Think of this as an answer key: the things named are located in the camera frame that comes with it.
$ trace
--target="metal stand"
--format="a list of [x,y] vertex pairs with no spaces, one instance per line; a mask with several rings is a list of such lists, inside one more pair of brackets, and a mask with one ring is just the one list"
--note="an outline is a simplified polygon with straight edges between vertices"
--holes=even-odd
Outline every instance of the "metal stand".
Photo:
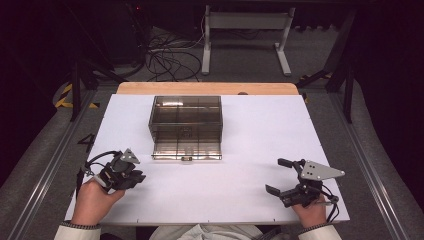
[[205,47],[203,49],[202,74],[209,74],[211,58],[210,29],[284,29],[279,43],[275,43],[278,59],[285,76],[291,76],[291,70],[284,54],[284,46],[293,21],[295,8],[289,13],[227,13],[205,11]]
[[100,65],[86,59],[76,61],[72,67],[72,117],[73,122],[81,111],[81,87],[80,80],[83,82],[87,90],[96,90],[99,83],[93,74],[93,71],[98,71],[101,74],[109,77],[117,83],[128,82],[120,76],[110,72]]
[[297,88],[303,88],[306,85],[315,82],[316,80],[333,72],[325,88],[328,92],[337,92],[343,82],[346,80],[343,113],[349,123],[352,123],[350,111],[352,103],[354,73],[351,62],[353,61],[354,56],[346,56],[347,54],[345,53],[345,46],[349,37],[350,29],[352,28],[352,24],[355,19],[356,11],[357,9],[352,9],[348,13],[346,20],[343,22],[336,42],[334,43],[330,55],[327,58],[324,69],[296,83]]

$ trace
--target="transparent plastic box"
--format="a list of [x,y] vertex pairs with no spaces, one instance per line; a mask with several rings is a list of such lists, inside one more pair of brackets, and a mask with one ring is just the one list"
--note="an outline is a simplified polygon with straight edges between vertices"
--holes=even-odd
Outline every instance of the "transparent plastic box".
[[222,159],[220,96],[156,96],[149,129],[153,159]]

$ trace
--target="wrist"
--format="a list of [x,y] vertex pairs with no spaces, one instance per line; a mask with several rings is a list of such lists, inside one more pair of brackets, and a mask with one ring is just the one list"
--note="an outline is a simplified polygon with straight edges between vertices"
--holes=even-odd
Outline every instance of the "wrist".
[[327,223],[327,219],[305,219],[304,221],[300,221],[302,223],[303,228],[310,228],[316,225]]
[[315,230],[315,229],[318,229],[318,228],[322,228],[322,227],[325,227],[325,226],[328,226],[328,225],[330,225],[330,223],[326,222],[326,223],[321,223],[321,224],[317,224],[317,225],[314,225],[314,226],[310,226],[310,227],[304,228],[300,232],[300,234],[305,233],[305,232],[309,232],[309,231],[312,231],[312,230]]
[[71,221],[69,221],[69,223],[81,226],[96,226],[98,224],[98,221],[94,221],[87,218],[80,219],[73,217]]
[[83,230],[95,230],[95,229],[99,229],[100,225],[99,224],[94,224],[94,225],[81,225],[81,224],[76,224],[73,223],[72,221],[63,221],[61,224],[61,226],[64,227],[69,227],[69,228],[76,228],[76,229],[83,229]]

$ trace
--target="yellow tape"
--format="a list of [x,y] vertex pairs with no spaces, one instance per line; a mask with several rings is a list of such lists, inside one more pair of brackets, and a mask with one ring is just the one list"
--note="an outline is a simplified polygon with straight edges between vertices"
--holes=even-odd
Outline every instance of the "yellow tape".
[[[333,73],[328,73],[328,74],[326,74],[324,77],[320,77],[320,79],[330,79],[331,78],[331,76],[333,75]],[[312,75],[303,75],[303,76],[301,76],[300,78],[299,78],[299,80],[305,80],[305,79],[307,79],[307,78],[309,78],[309,77],[311,77]]]
[[303,98],[303,101],[305,101],[305,103],[309,102],[308,101],[308,95],[306,93],[302,93],[302,98]]
[[[68,96],[69,92],[72,90],[72,83],[68,83],[68,85],[63,89],[62,94],[60,95],[59,101],[55,104],[55,107],[66,107],[66,108],[73,108],[74,105],[72,103],[65,102],[66,97]],[[100,103],[90,103],[89,108],[99,108]]]

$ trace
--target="white tabletop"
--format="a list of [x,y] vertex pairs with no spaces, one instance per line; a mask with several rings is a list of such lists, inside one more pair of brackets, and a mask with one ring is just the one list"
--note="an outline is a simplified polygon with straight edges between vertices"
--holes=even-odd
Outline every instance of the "white tabletop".
[[[152,160],[153,140],[148,122],[153,95],[113,95],[89,159],[126,148],[141,161],[147,176],[127,190],[102,223],[164,224],[287,224],[297,222],[291,209],[265,191],[265,184],[281,191],[298,184],[294,169],[277,164],[291,161],[328,161],[301,96],[223,95],[222,160],[181,162]],[[99,162],[111,161],[111,157]],[[94,165],[92,170],[100,172]],[[334,179],[324,180],[340,197],[338,221],[349,220]],[[71,202],[66,219],[73,213]]]

